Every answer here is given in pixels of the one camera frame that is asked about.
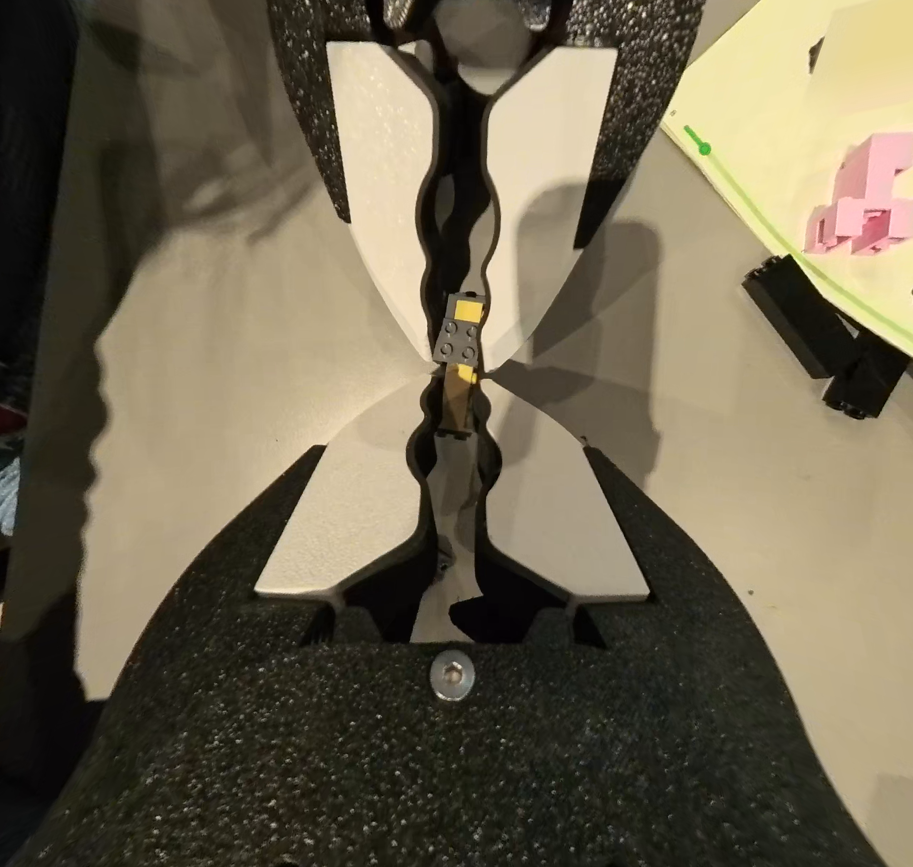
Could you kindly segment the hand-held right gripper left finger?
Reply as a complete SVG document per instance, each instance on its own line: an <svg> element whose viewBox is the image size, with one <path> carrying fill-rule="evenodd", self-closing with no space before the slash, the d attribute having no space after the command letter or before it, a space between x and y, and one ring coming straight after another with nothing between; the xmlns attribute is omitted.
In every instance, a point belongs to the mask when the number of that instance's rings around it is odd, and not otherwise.
<svg viewBox="0 0 913 867"><path fill-rule="evenodd" d="M257 578L257 595L341 601L419 535L435 464L436 385L431 373L408 379L331 438Z"/></svg>

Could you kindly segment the pale green instruction booklet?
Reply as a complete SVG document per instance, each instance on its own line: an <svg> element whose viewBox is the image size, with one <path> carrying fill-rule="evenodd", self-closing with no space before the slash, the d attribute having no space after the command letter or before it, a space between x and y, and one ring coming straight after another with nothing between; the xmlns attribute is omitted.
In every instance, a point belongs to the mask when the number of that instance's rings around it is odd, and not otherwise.
<svg viewBox="0 0 913 867"><path fill-rule="evenodd" d="M908 357L912 246L814 244L841 166L912 132L912 0L760 0L683 74L661 127L770 255Z"/></svg>

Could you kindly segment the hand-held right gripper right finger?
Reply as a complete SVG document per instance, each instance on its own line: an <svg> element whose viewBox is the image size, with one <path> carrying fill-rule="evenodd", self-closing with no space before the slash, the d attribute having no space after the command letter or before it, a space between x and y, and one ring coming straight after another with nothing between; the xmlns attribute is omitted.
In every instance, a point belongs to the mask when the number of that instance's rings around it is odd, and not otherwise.
<svg viewBox="0 0 913 867"><path fill-rule="evenodd" d="M579 439L491 379L478 386L476 418L476 561L491 549L496 564L561 602L647 599L645 576Z"/></svg>

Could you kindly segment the grey square plate brick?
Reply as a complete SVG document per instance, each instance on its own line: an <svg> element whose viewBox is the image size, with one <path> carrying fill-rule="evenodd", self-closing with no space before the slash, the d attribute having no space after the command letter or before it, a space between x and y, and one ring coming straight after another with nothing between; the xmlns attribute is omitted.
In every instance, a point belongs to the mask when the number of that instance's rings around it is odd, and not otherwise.
<svg viewBox="0 0 913 867"><path fill-rule="evenodd" d="M478 321L446 317L437 336L432 361L476 368L480 356Z"/></svg>

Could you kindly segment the yellow and black brick block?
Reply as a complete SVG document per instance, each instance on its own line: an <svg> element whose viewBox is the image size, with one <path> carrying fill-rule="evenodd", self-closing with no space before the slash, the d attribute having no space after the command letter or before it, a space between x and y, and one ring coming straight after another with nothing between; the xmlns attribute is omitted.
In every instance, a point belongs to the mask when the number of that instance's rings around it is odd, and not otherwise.
<svg viewBox="0 0 913 867"><path fill-rule="evenodd" d="M455 317L480 323L478 328L480 356L476 368L473 369L461 364L448 365L439 363L444 367L442 415L439 430L456 438L465 438L474 431L473 397L481 363L480 330L485 316L485 298L477 292L454 292L447 298L443 321L446 317Z"/></svg>

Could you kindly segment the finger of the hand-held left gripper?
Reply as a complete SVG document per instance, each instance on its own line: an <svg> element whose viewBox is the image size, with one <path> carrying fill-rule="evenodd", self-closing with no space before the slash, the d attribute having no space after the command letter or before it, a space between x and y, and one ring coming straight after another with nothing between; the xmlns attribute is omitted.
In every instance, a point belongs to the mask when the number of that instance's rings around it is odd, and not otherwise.
<svg viewBox="0 0 913 867"><path fill-rule="evenodd" d="M617 56L606 47L547 49L486 108L485 173L496 215L484 263L487 373L531 338L583 250L574 243Z"/></svg>
<svg viewBox="0 0 913 867"><path fill-rule="evenodd" d="M413 47L339 40L326 53L351 236L397 325L430 361L420 217L439 164L440 88Z"/></svg>

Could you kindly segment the pink brick pig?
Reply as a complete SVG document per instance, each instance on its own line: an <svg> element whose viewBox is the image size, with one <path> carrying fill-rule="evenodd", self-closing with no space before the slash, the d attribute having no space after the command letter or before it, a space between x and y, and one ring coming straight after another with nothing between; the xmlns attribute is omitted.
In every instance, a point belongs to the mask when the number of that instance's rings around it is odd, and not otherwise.
<svg viewBox="0 0 913 867"><path fill-rule="evenodd" d="M835 175L830 203L807 222L805 253L848 248L852 255L876 256L908 241L912 201L896 197L894 186L911 165L909 132L874 134L849 151Z"/></svg>

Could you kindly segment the black long brick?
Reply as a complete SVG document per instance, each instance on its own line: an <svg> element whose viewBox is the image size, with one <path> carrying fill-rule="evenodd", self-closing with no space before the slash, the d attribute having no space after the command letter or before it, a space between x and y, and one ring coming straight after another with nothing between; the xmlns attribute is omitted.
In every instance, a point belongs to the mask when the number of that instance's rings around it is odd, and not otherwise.
<svg viewBox="0 0 913 867"><path fill-rule="evenodd" d="M822 401L851 419L876 419L909 371L911 359L863 327L854 335L853 343L851 361L830 381Z"/></svg>
<svg viewBox="0 0 913 867"><path fill-rule="evenodd" d="M855 337L793 256L771 256L742 288L811 379L833 379L859 358Z"/></svg>

